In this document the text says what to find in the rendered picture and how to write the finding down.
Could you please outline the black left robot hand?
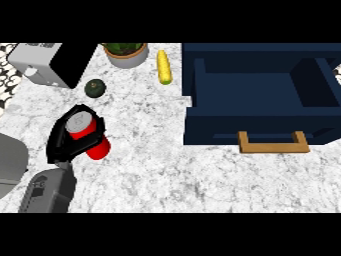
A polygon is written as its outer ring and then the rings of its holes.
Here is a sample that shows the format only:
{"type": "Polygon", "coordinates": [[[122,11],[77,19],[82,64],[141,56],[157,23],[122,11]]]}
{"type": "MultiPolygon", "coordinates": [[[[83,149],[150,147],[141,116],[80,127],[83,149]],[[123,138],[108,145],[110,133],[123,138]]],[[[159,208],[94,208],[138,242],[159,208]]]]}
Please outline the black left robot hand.
{"type": "Polygon", "coordinates": [[[97,115],[97,112],[85,104],[76,105],[57,120],[52,127],[46,145],[48,163],[55,164],[58,162],[71,161],[82,153],[99,146],[102,143],[104,132],[104,118],[97,115]],[[97,120],[97,130],[79,140],[74,140],[66,129],[66,125],[68,119],[82,111],[86,111],[97,120]]]}

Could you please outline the red can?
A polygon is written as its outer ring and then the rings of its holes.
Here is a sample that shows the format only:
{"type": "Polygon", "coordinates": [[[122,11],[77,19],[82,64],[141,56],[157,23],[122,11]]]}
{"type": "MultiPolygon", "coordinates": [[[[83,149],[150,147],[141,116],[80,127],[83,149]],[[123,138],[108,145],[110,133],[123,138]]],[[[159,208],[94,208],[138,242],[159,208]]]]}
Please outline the red can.
{"type": "MultiPolygon", "coordinates": [[[[71,138],[79,140],[97,131],[97,119],[89,112],[82,111],[70,117],[66,128],[71,138]]],[[[102,142],[86,153],[94,160],[101,160],[108,155],[110,149],[110,141],[102,137],[102,142]]]]}

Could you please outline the dark blue drawer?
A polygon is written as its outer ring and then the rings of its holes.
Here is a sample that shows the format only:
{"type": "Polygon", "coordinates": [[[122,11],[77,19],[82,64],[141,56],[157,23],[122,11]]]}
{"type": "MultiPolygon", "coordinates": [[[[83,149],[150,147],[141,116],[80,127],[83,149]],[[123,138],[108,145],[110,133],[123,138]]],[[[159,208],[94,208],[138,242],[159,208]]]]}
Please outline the dark blue drawer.
{"type": "Polygon", "coordinates": [[[185,43],[187,145],[308,143],[341,138],[341,86],[333,74],[341,43],[185,43]]]}

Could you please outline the dark green avocado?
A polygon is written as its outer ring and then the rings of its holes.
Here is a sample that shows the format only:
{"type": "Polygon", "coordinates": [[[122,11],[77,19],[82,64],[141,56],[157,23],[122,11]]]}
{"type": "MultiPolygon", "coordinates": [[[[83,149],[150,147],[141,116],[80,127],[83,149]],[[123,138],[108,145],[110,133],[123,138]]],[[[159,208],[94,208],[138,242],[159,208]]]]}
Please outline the dark green avocado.
{"type": "Polygon", "coordinates": [[[107,85],[101,79],[92,79],[85,86],[85,93],[91,98],[99,98],[107,90],[107,85]]]}

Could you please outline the grey and black toaster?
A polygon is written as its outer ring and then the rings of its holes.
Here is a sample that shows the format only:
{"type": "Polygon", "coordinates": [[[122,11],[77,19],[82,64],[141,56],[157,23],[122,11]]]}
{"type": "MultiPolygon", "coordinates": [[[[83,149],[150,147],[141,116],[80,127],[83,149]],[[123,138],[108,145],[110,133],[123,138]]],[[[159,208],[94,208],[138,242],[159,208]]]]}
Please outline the grey and black toaster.
{"type": "Polygon", "coordinates": [[[20,43],[8,62],[34,84],[74,89],[97,47],[97,43],[20,43]]]}

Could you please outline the potted green plant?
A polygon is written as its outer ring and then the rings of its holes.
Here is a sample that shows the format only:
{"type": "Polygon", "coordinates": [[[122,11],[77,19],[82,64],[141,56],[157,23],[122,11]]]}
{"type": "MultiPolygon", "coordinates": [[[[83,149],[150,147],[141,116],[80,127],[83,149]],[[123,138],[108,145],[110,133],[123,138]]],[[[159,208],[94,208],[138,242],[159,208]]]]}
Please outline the potted green plant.
{"type": "Polygon", "coordinates": [[[148,58],[147,43],[102,43],[102,47],[111,64],[122,69],[138,67],[148,58]]]}

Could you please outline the yellow corn cob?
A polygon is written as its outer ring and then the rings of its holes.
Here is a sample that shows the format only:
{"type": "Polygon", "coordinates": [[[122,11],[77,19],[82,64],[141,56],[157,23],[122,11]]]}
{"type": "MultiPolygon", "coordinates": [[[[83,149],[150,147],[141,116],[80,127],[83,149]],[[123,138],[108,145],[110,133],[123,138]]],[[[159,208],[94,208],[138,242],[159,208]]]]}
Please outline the yellow corn cob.
{"type": "Polygon", "coordinates": [[[159,69],[159,80],[163,85],[169,85],[173,81],[170,61],[167,54],[163,50],[157,53],[157,69],[159,69]]]}

